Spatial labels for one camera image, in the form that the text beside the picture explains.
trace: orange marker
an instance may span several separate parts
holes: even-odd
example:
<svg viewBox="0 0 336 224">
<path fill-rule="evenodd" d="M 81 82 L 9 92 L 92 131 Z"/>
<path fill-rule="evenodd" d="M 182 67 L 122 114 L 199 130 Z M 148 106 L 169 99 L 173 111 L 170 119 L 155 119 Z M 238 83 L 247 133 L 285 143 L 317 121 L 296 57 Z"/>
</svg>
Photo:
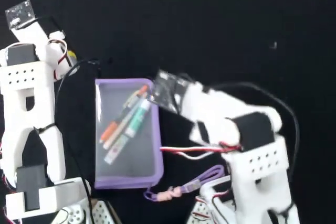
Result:
<svg viewBox="0 0 336 224">
<path fill-rule="evenodd" d="M 131 96 L 126 100 L 126 103 L 123 106 L 123 110 L 121 111 L 117 119 L 111 122 L 110 125 L 103 132 L 103 134 L 101 134 L 100 141 L 99 141 L 100 143 L 106 142 L 107 139 L 109 139 L 110 136 L 112 136 L 112 134 L 118 128 L 119 124 L 122 122 L 125 116 L 129 114 L 129 112 L 136 105 L 137 101 L 144 95 L 147 89 L 148 89 L 148 86 L 144 85 L 138 91 L 131 94 Z"/>
</svg>

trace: purple pencil case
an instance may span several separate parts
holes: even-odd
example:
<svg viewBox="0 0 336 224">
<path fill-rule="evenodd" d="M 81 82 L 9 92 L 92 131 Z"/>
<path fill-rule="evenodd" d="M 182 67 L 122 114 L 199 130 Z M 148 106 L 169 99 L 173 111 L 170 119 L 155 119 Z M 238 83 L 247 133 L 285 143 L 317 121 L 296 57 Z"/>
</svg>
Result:
<svg viewBox="0 0 336 224">
<path fill-rule="evenodd" d="M 160 152 L 161 137 L 159 109 L 151 104 L 143 116 L 134 137 L 127 139 L 121 151 L 107 162 L 108 154 L 120 143 L 119 136 L 127 132 L 128 124 L 106 149 L 102 135 L 123 112 L 125 102 L 141 87 L 152 88 L 148 79 L 97 79 L 96 80 L 96 189 L 148 188 L 155 186 L 163 175 Z"/>
</svg>

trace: white wire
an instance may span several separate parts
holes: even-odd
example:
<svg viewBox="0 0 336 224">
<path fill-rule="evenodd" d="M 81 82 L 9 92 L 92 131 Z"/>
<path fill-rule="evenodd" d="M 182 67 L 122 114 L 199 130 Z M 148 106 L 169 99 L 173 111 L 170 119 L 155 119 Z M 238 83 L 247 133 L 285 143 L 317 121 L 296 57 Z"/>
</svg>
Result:
<svg viewBox="0 0 336 224">
<path fill-rule="evenodd" d="M 200 159 L 203 159 L 203 158 L 205 158 L 207 156 L 210 156 L 214 153 L 213 152 L 206 152 L 206 153 L 203 153 L 202 155 L 199 155 L 199 156 L 189 156 L 189 155 L 185 154 L 184 152 L 177 152 L 176 154 L 184 156 L 185 158 L 190 159 L 190 160 L 200 160 Z"/>
</svg>

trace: pink string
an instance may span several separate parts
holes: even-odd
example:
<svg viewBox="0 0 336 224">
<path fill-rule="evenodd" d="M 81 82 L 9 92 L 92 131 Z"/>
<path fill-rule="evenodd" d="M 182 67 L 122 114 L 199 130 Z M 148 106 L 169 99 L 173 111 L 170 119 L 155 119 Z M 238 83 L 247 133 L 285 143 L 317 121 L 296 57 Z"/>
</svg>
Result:
<svg viewBox="0 0 336 224">
<path fill-rule="evenodd" d="M 167 201 L 173 198 L 179 198 L 182 196 L 181 187 L 169 188 L 167 191 L 162 191 L 157 194 L 157 201 Z"/>
</svg>

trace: purple lanyard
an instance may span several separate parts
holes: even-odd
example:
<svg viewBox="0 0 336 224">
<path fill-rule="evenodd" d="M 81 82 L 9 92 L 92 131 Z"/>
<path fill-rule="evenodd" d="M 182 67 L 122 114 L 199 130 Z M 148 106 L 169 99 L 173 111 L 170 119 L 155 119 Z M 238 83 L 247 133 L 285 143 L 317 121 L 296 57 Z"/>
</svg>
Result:
<svg viewBox="0 0 336 224">
<path fill-rule="evenodd" d="M 215 165 L 181 187 L 175 187 L 175 188 L 170 187 L 167 191 L 163 191 L 158 194 L 152 193 L 150 191 L 150 188 L 148 188 L 143 195 L 146 199 L 155 202 L 171 200 L 172 198 L 181 197 L 182 194 L 191 193 L 192 191 L 198 190 L 205 183 L 218 179 L 223 175 L 224 175 L 224 166 Z"/>
</svg>

